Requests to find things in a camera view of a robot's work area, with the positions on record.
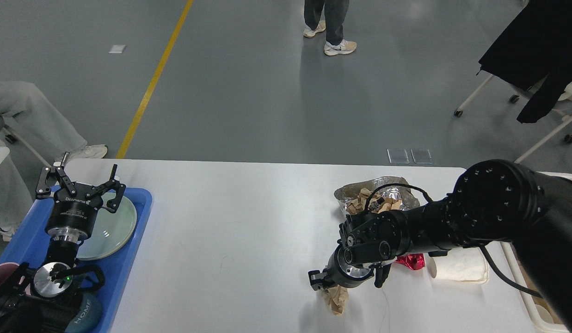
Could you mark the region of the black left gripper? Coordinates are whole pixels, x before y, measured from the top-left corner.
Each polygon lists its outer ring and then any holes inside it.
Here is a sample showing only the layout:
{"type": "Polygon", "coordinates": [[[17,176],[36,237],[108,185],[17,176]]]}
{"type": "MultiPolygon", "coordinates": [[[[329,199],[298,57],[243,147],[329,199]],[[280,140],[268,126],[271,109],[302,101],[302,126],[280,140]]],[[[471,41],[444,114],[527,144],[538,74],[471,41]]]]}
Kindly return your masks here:
{"type": "Polygon", "coordinates": [[[77,195],[76,187],[64,170],[69,157],[70,153],[65,153],[59,165],[53,164],[41,170],[36,186],[36,199],[46,199],[51,195],[48,180],[55,179],[68,194],[55,193],[53,197],[55,204],[46,223],[45,232],[51,238],[67,234],[76,236],[78,241],[84,241],[92,236],[98,210],[104,209],[112,214],[117,212],[126,185],[116,179],[117,165],[113,165],[108,181],[96,187],[89,186],[85,198],[74,198],[77,195]],[[103,195],[109,192],[114,193],[114,196],[105,201],[103,195]]]}

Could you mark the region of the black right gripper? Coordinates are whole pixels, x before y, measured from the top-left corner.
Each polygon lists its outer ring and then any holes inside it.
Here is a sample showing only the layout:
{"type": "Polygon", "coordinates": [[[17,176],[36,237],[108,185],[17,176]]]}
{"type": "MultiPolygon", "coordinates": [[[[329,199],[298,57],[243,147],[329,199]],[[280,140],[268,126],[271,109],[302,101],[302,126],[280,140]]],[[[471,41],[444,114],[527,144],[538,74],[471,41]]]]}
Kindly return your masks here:
{"type": "Polygon", "coordinates": [[[347,264],[341,245],[338,245],[330,256],[325,271],[308,272],[309,284],[314,291],[327,290],[336,286],[355,288],[373,276],[373,269],[356,268],[347,264]]]}

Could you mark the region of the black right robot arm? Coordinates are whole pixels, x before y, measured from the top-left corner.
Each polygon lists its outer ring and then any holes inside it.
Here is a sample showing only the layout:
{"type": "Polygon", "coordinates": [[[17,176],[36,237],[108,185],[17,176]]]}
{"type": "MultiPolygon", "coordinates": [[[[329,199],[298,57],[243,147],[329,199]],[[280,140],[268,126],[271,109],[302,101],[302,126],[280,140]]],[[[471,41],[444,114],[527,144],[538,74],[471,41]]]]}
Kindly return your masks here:
{"type": "Polygon", "coordinates": [[[379,212],[385,200],[374,196],[386,187],[369,192],[359,211],[345,217],[328,264],[308,273],[314,290],[354,288],[369,278],[381,288],[396,257],[479,248],[499,278],[545,299],[572,332],[572,180],[486,160],[467,169],[438,202],[423,192],[424,206],[379,212]],[[486,250],[492,241],[513,245],[537,291],[500,272],[486,250]]]}

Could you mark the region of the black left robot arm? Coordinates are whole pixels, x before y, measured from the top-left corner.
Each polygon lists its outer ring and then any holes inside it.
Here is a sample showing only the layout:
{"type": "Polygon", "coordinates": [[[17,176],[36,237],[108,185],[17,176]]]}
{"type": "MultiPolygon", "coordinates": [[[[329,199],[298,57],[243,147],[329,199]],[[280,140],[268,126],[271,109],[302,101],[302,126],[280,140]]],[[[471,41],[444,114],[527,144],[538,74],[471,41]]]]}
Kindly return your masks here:
{"type": "Polygon", "coordinates": [[[36,199],[53,200],[44,229],[49,246],[40,266],[21,263],[0,281],[0,333],[88,333],[102,318],[96,292],[105,274],[97,264],[79,265],[77,253],[100,209],[117,212],[126,185],[116,179],[117,165],[99,185],[72,181],[64,165],[40,173],[36,199]]]}

